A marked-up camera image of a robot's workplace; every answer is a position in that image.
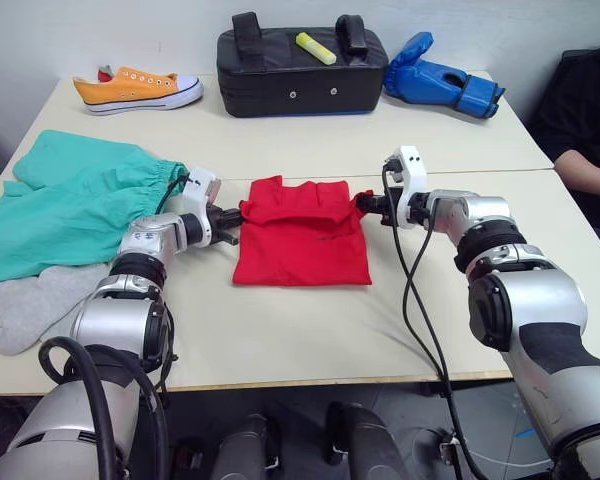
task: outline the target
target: bag handle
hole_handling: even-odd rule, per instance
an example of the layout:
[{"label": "bag handle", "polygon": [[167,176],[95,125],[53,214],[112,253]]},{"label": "bag handle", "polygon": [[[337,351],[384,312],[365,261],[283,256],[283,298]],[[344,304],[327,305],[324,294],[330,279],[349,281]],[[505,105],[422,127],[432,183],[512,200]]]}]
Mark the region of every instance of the bag handle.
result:
[{"label": "bag handle", "polygon": [[340,48],[351,57],[365,57],[369,48],[360,15],[341,15],[336,21],[336,35]]},{"label": "bag handle", "polygon": [[255,12],[231,17],[238,54],[246,71],[263,71],[262,32]]}]

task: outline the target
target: blue object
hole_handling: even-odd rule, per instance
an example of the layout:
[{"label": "blue object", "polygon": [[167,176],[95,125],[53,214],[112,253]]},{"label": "blue object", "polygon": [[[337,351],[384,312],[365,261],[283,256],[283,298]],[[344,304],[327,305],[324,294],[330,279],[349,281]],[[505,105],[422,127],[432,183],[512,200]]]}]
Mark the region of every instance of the blue object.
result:
[{"label": "blue object", "polygon": [[536,431],[533,428],[530,428],[529,430],[525,430],[524,432],[517,433],[516,438],[530,437],[534,433],[536,433]]},{"label": "blue object", "polygon": [[136,145],[42,132],[13,168],[19,181],[4,182],[0,281],[111,260],[129,223],[186,173]]},{"label": "blue object", "polygon": [[504,88],[457,68],[422,60],[420,56],[431,45],[431,32],[411,37],[389,64],[384,78],[387,93],[408,103],[446,105],[474,117],[493,117]]}]

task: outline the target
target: person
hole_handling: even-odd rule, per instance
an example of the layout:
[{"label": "person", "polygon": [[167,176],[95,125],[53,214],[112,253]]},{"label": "person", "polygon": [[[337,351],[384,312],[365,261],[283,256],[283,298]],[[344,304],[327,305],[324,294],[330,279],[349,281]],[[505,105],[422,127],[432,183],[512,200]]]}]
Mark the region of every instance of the person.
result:
[{"label": "person", "polygon": [[600,238],[600,49],[566,52],[529,130]]}]

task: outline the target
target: gray sock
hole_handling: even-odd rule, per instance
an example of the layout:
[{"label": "gray sock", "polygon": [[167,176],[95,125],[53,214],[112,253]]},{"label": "gray sock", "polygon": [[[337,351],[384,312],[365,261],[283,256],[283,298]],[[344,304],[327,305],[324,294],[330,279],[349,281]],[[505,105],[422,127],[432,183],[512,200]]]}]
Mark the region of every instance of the gray sock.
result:
[{"label": "gray sock", "polygon": [[38,277],[1,282],[0,353],[15,355],[31,347],[49,327],[70,317],[107,274],[104,264],[55,266]]},{"label": "gray sock", "polygon": [[49,340],[53,337],[70,337],[71,336],[71,328],[73,327],[73,322],[75,322],[78,314],[80,313],[80,309],[84,305],[84,300],[78,303],[75,307],[73,307],[69,313],[67,313],[64,317],[58,320],[56,323],[47,328],[42,335],[40,335],[40,341],[44,342],[45,340]]}]

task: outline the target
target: blue boxing glove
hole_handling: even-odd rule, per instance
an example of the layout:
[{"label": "blue boxing glove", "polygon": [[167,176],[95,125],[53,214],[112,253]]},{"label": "blue boxing glove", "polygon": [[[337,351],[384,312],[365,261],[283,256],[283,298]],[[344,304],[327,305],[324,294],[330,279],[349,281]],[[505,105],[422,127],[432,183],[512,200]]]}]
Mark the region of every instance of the blue boxing glove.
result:
[{"label": "blue boxing glove", "polygon": [[387,93],[408,103],[446,105],[474,117],[493,117],[504,88],[457,68],[422,60],[420,56],[432,44],[430,32],[420,32],[407,42],[387,69]]}]

